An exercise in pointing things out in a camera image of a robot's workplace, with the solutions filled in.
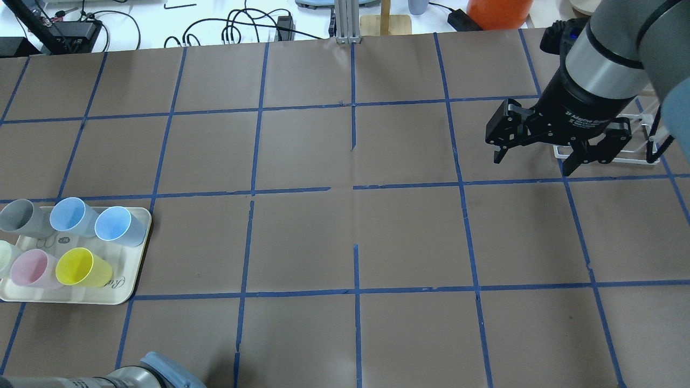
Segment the pink cup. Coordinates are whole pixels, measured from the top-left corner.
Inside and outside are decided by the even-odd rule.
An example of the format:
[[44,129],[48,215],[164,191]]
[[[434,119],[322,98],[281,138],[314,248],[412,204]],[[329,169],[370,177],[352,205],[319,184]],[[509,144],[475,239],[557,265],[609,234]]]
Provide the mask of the pink cup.
[[10,279],[17,286],[38,289],[58,289],[62,283],[57,281],[55,267],[57,258],[40,249],[22,253],[10,269]]

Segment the yellow cup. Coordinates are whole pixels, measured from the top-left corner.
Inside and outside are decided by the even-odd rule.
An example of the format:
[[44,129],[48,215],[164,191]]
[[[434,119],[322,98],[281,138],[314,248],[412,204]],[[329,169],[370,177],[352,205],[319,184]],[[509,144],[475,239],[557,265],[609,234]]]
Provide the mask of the yellow cup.
[[112,267],[88,249],[74,248],[57,262],[55,275],[66,286],[102,287],[112,278]]

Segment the white tray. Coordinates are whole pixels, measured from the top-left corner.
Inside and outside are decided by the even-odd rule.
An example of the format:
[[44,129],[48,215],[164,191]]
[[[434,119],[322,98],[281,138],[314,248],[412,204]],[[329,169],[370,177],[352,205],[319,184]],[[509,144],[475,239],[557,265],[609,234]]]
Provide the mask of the white tray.
[[[42,206],[41,208],[51,212],[53,206]],[[97,213],[102,213],[107,207],[93,207],[93,209]],[[64,286],[57,290],[36,289],[17,286],[9,279],[2,279],[0,280],[0,299],[7,302],[84,304],[120,304],[126,301],[134,292],[152,221],[151,213],[144,208],[127,209],[146,228],[146,239],[139,246],[123,246],[113,242],[105,242],[98,237],[86,238],[65,232],[55,232],[43,240],[19,236],[17,241],[17,246],[24,251],[38,248],[58,259],[72,248],[80,246],[90,249],[112,266],[112,279],[104,287]]]

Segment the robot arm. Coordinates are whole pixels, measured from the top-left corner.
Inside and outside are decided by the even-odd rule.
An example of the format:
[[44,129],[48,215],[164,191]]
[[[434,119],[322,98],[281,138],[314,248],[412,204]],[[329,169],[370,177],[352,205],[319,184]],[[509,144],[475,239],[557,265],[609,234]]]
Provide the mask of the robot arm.
[[508,99],[486,125],[495,163],[535,142],[573,148],[565,175],[610,163],[631,138],[618,114],[650,81],[669,132],[690,156],[690,0],[604,0],[589,22],[555,23],[541,48],[558,54],[560,67],[534,107]]

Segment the wooden handle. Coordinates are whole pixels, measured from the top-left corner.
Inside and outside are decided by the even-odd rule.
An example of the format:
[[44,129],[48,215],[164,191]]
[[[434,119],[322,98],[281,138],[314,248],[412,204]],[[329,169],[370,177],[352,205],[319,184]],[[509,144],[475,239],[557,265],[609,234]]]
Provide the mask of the wooden handle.
[[380,35],[388,35],[388,23],[391,20],[391,0],[381,0],[381,30]]

